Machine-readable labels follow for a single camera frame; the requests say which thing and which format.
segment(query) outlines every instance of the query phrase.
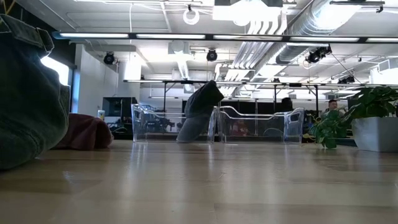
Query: clear plastic bin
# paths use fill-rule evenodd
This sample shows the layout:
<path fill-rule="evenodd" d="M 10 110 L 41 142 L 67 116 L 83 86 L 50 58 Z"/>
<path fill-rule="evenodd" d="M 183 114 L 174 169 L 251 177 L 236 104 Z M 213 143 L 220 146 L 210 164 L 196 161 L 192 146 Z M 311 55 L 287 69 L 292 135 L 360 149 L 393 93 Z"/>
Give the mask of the clear plastic bin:
<path fill-rule="evenodd" d="M 218 136 L 223 143 L 300 144 L 304 109 L 276 114 L 241 114 L 231 106 L 218 108 Z"/>
<path fill-rule="evenodd" d="M 134 142 L 177 142 L 178 133 L 186 117 L 183 113 L 154 112 L 141 105 L 131 105 L 132 135 Z M 214 142 L 217 108 L 211 114 L 205 130 L 195 142 Z"/>

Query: ventilation duct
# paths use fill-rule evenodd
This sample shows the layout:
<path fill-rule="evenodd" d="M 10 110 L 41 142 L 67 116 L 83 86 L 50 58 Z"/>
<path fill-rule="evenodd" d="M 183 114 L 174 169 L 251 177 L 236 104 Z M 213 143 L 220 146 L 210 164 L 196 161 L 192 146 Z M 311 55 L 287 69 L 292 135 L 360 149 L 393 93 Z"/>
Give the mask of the ventilation duct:
<path fill-rule="evenodd" d="M 331 0 L 319 0 L 311 3 L 297 21 L 287 29 L 287 35 L 330 35 L 337 28 L 345 24 L 361 6 L 331 5 Z M 286 44 L 274 44 L 267 55 L 256 66 L 256 70 L 265 78 L 274 76 L 285 68 L 268 72 L 267 64 L 289 64 L 303 55 L 308 47 L 288 46 Z"/>

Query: gray cloth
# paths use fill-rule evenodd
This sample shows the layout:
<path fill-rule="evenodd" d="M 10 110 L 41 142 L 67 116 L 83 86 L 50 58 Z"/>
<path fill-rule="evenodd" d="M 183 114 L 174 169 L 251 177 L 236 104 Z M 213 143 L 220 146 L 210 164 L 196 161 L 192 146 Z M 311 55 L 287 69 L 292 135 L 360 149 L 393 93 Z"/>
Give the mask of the gray cloth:
<path fill-rule="evenodd" d="M 214 106 L 224 98 L 216 82 L 211 80 L 194 92 L 185 105 L 185 120 L 177 136 L 178 142 L 192 142 L 208 128 Z"/>
<path fill-rule="evenodd" d="M 2 170 L 35 158 L 64 137 L 69 88 L 40 61 L 53 48 L 48 32 L 3 14 L 0 18 Z"/>

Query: security camera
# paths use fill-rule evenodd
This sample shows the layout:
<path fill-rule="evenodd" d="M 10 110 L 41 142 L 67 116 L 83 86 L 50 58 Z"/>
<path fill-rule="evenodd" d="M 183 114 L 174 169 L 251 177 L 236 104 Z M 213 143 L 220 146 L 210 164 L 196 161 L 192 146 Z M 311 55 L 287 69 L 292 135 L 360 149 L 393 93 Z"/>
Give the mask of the security camera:
<path fill-rule="evenodd" d="M 207 57 L 206 57 L 208 62 L 214 62 L 215 60 L 217 60 L 217 53 L 215 49 L 210 49 L 209 52 L 207 53 Z"/>
<path fill-rule="evenodd" d="M 114 65 L 116 63 L 116 59 L 114 57 L 114 52 L 107 52 L 104 57 L 104 63 L 107 65 Z"/>

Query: denim jeans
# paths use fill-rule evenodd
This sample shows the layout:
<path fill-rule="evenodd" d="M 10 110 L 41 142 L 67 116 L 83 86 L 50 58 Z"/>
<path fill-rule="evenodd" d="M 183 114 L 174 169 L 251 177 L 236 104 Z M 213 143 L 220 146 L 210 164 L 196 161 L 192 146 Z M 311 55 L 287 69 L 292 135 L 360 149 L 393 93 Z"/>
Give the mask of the denim jeans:
<path fill-rule="evenodd" d="M 40 62 L 52 50 L 48 33 L 9 16 L 0 18 L 2 170 L 54 147 L 67 131 L 68 109 L 58 74 Z"/>

